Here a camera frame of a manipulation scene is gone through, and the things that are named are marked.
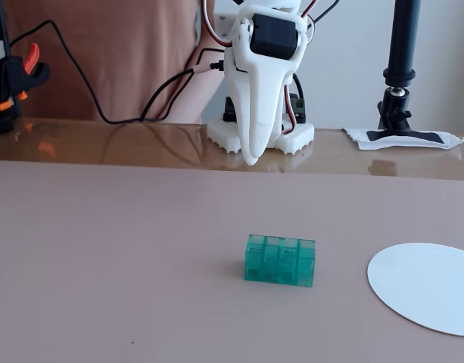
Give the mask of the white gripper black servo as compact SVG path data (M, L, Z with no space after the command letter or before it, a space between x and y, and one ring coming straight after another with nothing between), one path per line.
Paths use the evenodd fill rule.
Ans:
M285 76L308 45L307 12L300 1L237 1L225 76L235 107L242 156L253 166L265 151Z

